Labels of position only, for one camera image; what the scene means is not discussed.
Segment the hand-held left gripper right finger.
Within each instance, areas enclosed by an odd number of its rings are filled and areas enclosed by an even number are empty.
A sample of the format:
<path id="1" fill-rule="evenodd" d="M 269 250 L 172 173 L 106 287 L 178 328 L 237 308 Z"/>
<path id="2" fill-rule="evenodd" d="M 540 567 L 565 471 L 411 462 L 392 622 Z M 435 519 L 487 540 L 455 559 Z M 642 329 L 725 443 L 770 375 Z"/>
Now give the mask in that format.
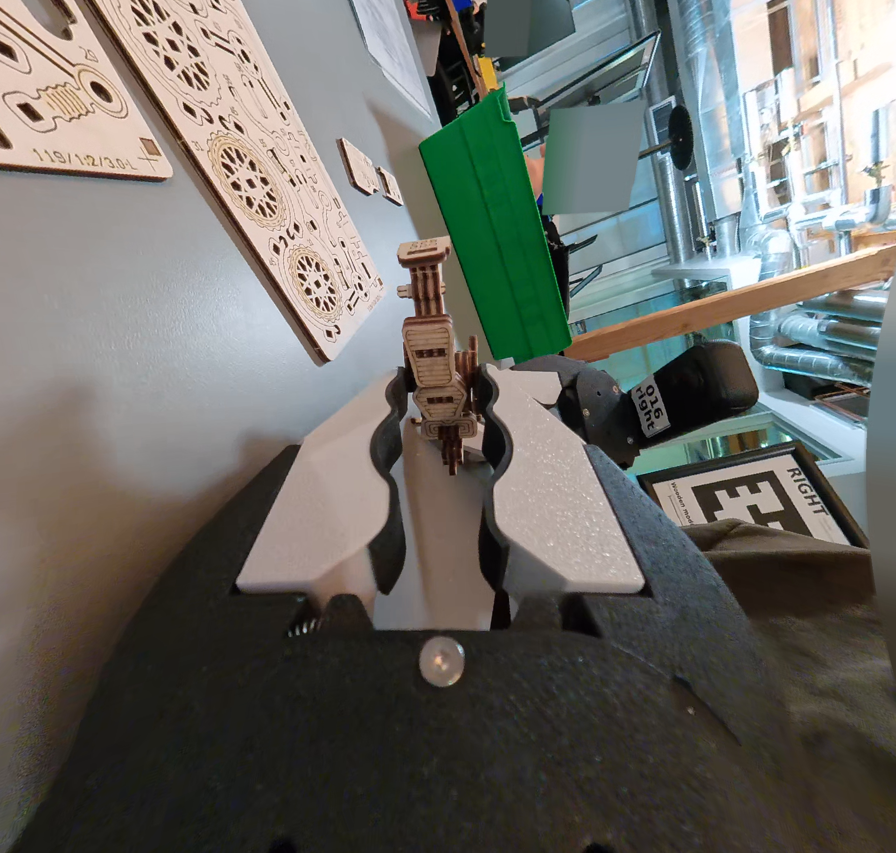
<path id="1" fill-rule="evenodd" d="M 526 395 L 513 370 L 479 369 L 483 453 L 493 468 L 479 541 L 492 589 L 516 604 L 537 594 L 622 594 L 646 579 L 585 441 Z"/>

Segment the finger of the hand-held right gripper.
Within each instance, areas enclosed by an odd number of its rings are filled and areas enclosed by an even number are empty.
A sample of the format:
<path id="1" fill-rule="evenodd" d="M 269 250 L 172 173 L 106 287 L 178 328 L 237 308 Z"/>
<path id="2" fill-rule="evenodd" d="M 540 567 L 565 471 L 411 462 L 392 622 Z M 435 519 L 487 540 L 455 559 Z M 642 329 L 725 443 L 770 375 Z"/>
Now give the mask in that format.
<path id="1" fill-rule="evenodd" d="M 515 370 L 514 381 L 526 395 L 546 409 L 554 408 L 563 392 L 557 373 Z"/>

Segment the grey desk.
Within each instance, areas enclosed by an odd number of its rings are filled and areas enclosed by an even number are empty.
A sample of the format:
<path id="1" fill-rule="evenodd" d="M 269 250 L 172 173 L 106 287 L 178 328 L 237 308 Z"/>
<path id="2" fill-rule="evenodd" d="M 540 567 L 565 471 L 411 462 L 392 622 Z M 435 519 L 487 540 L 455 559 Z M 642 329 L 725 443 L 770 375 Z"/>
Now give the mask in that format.
<path id="1" fill-rule="evenodd" d="M 399 363 L 401 242 L 445 233 L 350 0 L 242 0 L 390 291 L 314 364 L 151 100 L 173 177 L 2 172 L 2 851 L 69 754 L 121 633 L 188 541 L 288 444 Z M 345 138 L 405 205 L 350 183 Z"/>

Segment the green plastic bin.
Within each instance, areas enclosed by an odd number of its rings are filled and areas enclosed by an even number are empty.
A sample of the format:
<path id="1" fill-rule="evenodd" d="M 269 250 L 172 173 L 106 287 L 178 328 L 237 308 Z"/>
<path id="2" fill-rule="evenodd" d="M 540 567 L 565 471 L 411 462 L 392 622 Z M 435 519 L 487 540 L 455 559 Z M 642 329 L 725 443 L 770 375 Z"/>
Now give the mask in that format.
<path id="1" fill-rule="evenodd" d="M 491 353 L 522 363 L 564 351 L 566 310 L 504 88 L 419 151 Z"/>

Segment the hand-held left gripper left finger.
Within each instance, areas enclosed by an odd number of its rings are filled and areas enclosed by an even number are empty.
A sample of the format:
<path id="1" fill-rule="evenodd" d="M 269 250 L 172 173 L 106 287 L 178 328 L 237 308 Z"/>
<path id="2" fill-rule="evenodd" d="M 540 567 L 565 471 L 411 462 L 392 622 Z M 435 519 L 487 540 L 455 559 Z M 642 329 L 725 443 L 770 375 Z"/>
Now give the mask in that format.
<path id="1" fill-rule="evenodd" d="M 405 371 L 394 369 L 306 436 L 236 579 L 240 592 L 302 593 L 319 612 L 353 595 L 374 615 L 405 562 L 391 470 L 407 406 Z"/>

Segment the black disc on rod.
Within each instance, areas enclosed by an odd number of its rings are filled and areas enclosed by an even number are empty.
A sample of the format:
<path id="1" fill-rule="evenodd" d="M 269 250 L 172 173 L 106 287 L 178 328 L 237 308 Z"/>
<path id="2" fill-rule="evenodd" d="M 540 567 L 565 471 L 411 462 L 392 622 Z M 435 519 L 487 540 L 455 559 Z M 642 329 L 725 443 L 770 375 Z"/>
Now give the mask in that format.
<path id="1" fill-rule="evenodd" d="M 668 117 L 667 140 L 640 153 L 640 158 L 667 152 L 676 169 L 684 172 L 693 159 L 693 125 L 685 106 L 674 106 Z"/>

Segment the long wooden beam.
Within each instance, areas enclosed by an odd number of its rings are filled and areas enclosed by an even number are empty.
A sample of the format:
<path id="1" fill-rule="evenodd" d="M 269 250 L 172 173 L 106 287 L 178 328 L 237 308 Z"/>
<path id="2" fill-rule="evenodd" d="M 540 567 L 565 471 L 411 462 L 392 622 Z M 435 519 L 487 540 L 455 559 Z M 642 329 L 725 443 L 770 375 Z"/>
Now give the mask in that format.
<path id="1" fill-rule="evenodd" d="M 618 352 L 810 298 L 884 281 L 893 276 L 894 269 L 894 243 L 870 247 L 811 268 L 801 268 L 754 285 L 580 334 L 566 346 L 565 353 L 573 359 L 598 362 Z"/>

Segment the layered plywood mechanical model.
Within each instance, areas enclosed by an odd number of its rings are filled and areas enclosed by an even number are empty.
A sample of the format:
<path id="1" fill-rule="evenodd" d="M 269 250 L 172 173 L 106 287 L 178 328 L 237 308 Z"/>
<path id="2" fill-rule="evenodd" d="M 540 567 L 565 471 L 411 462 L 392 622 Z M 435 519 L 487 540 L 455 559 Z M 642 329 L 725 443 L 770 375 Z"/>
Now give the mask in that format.
<path id="1" fill-rule="evenodd" d="M 448 235 L 402 243 L 399 265 L 409 270 L 409 282 L 397 295 L 409 299 L 414 315 L 402 324 L 406 366 L 412 372 L 412 398 L 421 416 L 421 434 L 441 447 L 442 463 L 455 476 L 464 461 L 463 444 L 477 434 L 480 410 L 476 387 L 479 378 L 477 338 L 458 348 L 454 322 L 448 313 L 442 265 L 452 252 Z"/>

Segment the plywood sheet with wheel cutouts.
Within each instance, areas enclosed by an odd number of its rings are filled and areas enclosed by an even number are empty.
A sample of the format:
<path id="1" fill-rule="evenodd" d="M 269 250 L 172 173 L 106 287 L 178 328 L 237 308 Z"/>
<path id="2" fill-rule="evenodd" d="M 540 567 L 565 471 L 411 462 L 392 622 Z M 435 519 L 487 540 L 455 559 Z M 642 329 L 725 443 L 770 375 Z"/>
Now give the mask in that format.
<path id="1" fill-rule="evenodd" d="M 385 285 L 241 0 L 89 0 L 320 364 Z"/>

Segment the person's right forearm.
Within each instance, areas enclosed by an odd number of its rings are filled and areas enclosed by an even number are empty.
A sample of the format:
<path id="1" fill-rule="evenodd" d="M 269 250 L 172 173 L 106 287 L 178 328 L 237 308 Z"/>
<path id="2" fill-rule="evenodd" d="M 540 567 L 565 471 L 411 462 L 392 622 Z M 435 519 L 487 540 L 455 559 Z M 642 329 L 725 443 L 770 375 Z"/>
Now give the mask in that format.
<path id="1" fill-rule="evenodd" d="M 789 714 L 815 851 L 895 849 L 895 686 L 870 553 L 724 519 L 684 529 L 745 611 Z"/>

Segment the framed black-and-white marker sign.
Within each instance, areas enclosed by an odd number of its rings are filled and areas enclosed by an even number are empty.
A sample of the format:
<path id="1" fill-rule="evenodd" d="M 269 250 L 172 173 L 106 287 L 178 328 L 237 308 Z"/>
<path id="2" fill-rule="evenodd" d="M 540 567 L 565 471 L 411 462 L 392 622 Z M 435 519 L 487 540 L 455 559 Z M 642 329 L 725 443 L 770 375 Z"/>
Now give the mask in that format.
<path id="1" fill-rule="evenodd" d="M 869 547 L 866 532 L 800 442 L 669 467 L 637 481 L 684 529 L 737 520 L 815 540 Z"/>

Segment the plywood sheet with gear cutouts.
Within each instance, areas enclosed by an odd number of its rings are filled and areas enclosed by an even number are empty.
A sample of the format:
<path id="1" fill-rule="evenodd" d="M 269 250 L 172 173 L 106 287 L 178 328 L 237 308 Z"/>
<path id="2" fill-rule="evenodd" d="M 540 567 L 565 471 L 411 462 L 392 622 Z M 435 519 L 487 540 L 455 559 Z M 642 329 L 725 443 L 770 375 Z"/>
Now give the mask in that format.
<path id="1" fill-rule="evenodd" d="M 163 182 L 173 176 L 106 48 L 75 0 L 46 28 L 1 0 L 2 168 Z"/>

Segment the white printed paper sheet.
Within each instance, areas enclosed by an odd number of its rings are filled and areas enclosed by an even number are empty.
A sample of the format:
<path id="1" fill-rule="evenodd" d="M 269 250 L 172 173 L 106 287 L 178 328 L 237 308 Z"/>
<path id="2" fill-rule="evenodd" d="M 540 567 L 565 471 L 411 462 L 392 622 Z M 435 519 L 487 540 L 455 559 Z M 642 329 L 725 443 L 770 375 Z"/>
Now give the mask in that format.
<path id="1" fill-rule="evenodd" d="M 395 0 L 350 0 L 367 52 L 390 83 L 421 114 L 432 113 Z"/>

